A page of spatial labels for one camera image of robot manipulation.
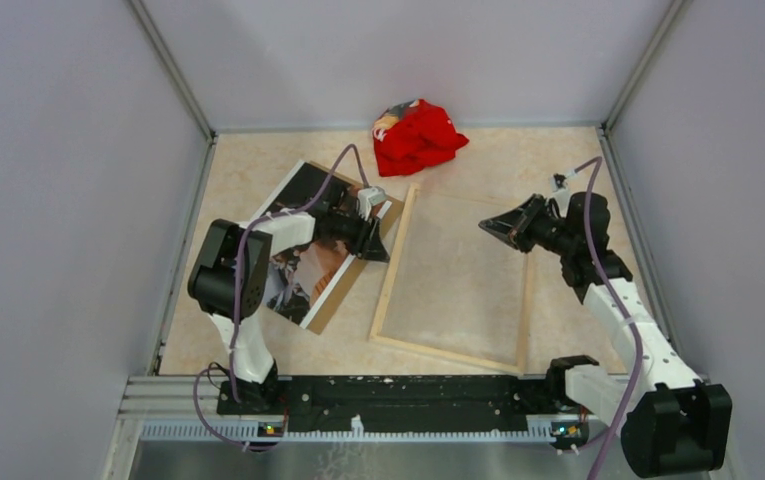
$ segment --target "gray wall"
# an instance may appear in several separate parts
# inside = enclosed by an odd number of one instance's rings
[[[99,474],[204,151],[122,0],[0,2],[0,479]]]
[[[616,139],[683,353],[765,478],[765,2],[694,2]]]
[[[220,129],[368,127],[423,96],[464,124],[602,120],[667,0],[147,0]]]

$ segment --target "red cloth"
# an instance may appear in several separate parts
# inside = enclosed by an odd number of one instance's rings
[[[452,160],[467,145],[443,108],[426,100],[389,108],[373,124],[379,176],[411,175]]]

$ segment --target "wooden table surface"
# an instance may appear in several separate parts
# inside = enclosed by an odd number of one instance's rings
[[[355,143],[372,185],[404,198],[408,185],[515,199],[522,202],[532,193],[549,193],[548,178],[601,155],[594,128],[481,128],[463,129],[470,144],[457,158],[409,177],[380,178],[367,131],[320,131],[221,135],[217,143],[202,207],[188,255],[185,277],[202,243],[205,230],[215,218],[243,221],[250,218],[297,160],[331,166],[348,143]],[[359,178],[351,157],[339,171]],[[571,183],[584,190],[585,173]],[[608,172],[601,169],[595,191],[609,200],[612,222],[610,247],[629,268],[638,272],[626,227]],[[390,250],[396,226],[384,239]],[[507,248],[497,243],[497,248]],[[559,259],[536,249],[530,261],[534,273],[534,304],[529,320],[527,373],[544,373],[555,357],[588,354],[612,372],[624,372],[605,330],[577,301],[561,276]],[[387,265],[370,263],[321,335],[300,329],[264,309],[263,328],[267,346],[282,374],[398,375],[479,374],[485,368],[406,352],[367,340],[370,324]],[[173,323],[161,366],[162,374],[194,374],[210,361],[226,364],[217,330],[195,301],[183,293],[176,304]]]

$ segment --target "wire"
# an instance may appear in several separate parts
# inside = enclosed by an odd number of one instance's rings
[[[603,164],[603,157],[594,157],[582,164],[575,171],[579,172],[592,164],[594,165],[594,171],[591,173],[591,178],[588,180],[588,188],[585,190],[585,205],[583,207],[585,240],[586,243],[588,243],[588,252],[591,254],[591,260],[594,262],[594,268],[597,271],[597,275],[600,277],[600,280],[603,281],[603,285],[606,286],[612,299],[614,299],[615,305],[617,305],[623,318],[629,320],[632,315],[630,315],[626,305],[621,301],[620,295],[618,295],[615,287],[612,286],[612,283],[609,281],[609,277],[603,269],[603,264],[600,262],[600,257],[597,255],[597,250],[594,248],[594,236],[591,233],[591,195],[594,191],[594,180],[596,180],[597,174],[600,172],[600,166]],[[597,458],[594,460],[594,464],[588,472],[588,480],[596,479],[600,470],[603,468],[603,463],[606,461],[606,454],[608,454],[609,447],[611,447],[612,442],[615,439],[620,420],[626,413],[626,409],[629,406],[629,400],[632,398],[632,392],[635,390],[636,385],[638,385],[638,377],[641,375],[642,356],[644,355],[641,333],[638,331],[635,322],[629,322],[629,329],[632,333],[632,338],[635,341],[635,362],[632,365],[632,373],[629,375],[629,383],[627,383],[626,390],[624,390],[620,402],[618,403],[618,409],[615,411],[612,423],[609,424],[609,428],[606,430],[603,444],[600,446],[600,451],[597,453]]]
[[[296,213],[304,212],[308,209],[310,209],[312,206],[314,206],[315,203],[320,199],[320,197],[323,195],[323,192],[326,191],[326,187],[329,186],[329,182],[332,180],[332,177],[335,174],[335,170],[338,168],[338,165],[341,163],[341,160],[344,159],[344,157],[347,155],[347,153],[352,150],[355,154],[356,163],[358,164],[358,172],[361,175],[361,181],[364,184],[365,188],[370,186],[370,183],[367,181],[367,175],[364,172],[364,167],[361,165],[361,155],[358,153],[358,147],[355,146],[354,143],[351,143],[344,147],[344,149],[341,151],[341,153],[338,155],[338,158],[335,159],[335,163],[332,164],[332,168],[329,169],[329,172],[326,174],[326,178],[323,179],[323,183],[320,185],[320,189],[317,191],[317,193],[314,195],[314,197],[311,198],[311,200],[308,201],[305,205],[296,208],[294,210],[290,210],[288,212],[275,212],[271,213],[268,216],[262,216],[259,218],[256,218],[250,224],[247,226],[247,228],[244,230],[244,233],[241,235],[241,239],[238,242],[238,252],[235,257],[235,304],[234,304],[234,311],[233,311],[233,330],[232,330],[232,339],[229,341],[229,370],[228,370],[228,377],[229,377],[229,385],[231,385],[232,389],[232,398],[237,402],[238,404],[241,403],[240,394],[238,393],[238,385],[237,382],[235,382],[235,344],[238,341],[238,333],[240,332],[240,325],[241,325],[241,288],[243,287],[243,272],[244,272],[244,247],[246,246],[247,238],[249,237],[249,233],[253,230],[255,230],[255,227],[267,222],[269,220],[273,220],[274,218],[284,217],[287,215],[294,215]],[[194,391],[193,391],[193,400],[194,400],[194,409],[196,410],[197,417],[199,418],[199,421],[202,423],[202,425],[205,427],[206,430],[208,430],[209,433],[214,435],[215,437],[219,438],[220,440],[237,447],[241,447],[246,450],[250,451],[259,451],[259,452],[265,452],[269,451],[273,446],[268,447],[256,447],[253,445],[250,445],[249,442],[239,442],[237,440],[232,440],[229,437],[226,437],[225,435],[218,432],[214,427],[208,424],[208,421],[205,418],[205,415],[202,413],[202,408],[199,406],[199,381],[203,376],[206,376],[209,381],[211,381],[211,372],[218,370],[226,374],[226,369],[220,367],[219,364],[216,362],[210,363],[205,369],[203,369],[201,372],[199,372],[195,379],[194,379]],[[285,410],[285,424],[283,427],[283,435],[284,431],[287,427],[287,415],[288,411]]]
[[[229,373],[231,374],[230,380],[235,378],[235,344],[238,341],[238,333],[240,332],[241,326],[241,287],[244,283],[244,246],[246,246],[247,238],[249,237],[250,232],[254,231],[255,227],[259,224],[274,218],[305,212],[314,206],[314,204],[317,203],[317,201],[323,195],[323,192],[326,191],[326,187],[329,186],[329,182],[332,180],[332,176],[335,174],[335,169],[338,168],[341,160],[344,159],[344,157],[347,155],[347,152],[349,152],[351,149],[355,153],[356,163],[358,163],[358,170],[361,174],[361,180],[364,182],[365,187],[369,187],[370,184],[367,182],[367,176],[364,173],[364,167],[361,166],[361,156],[358,153],[358,148],[354,143],[351,143],[344,147],[344,149],[341,151],[341,154],[338,155],[338,158],[335,160],[335,163],[332,164],[332,168],[329,169],[329,172],[326,174],[326,178],[320,185],[320,189],[317,191],[314,197],[308,201],[308,203],[288,212],[275,212],[268,216],[256,218],[247,226],[246,229],[244,229],[244,233],[241,235],[241,241],[238,242],[238,253],[235,258],[235,265],[237,265],[237,268],[235,268],[235,308],[232,315],[232,323],[234,324],[234,328],[232,330],[232,339],[229,341]],[[238,394],[238,386],[236,382],[230,381],[229,383],[232,385],[232,398],[234,398],[237,403],[241,403],[241,397]]]

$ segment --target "gray floor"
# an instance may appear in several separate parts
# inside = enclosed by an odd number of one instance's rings
[[[579,457],[556,457],[537,446],[498,443],[294,443],[266,454],[250,454],[218,442],[145,441],[139,445],[130,480],[584,479],[596,450],[591,448]],[[637,478],[617,443],[599,478]]]

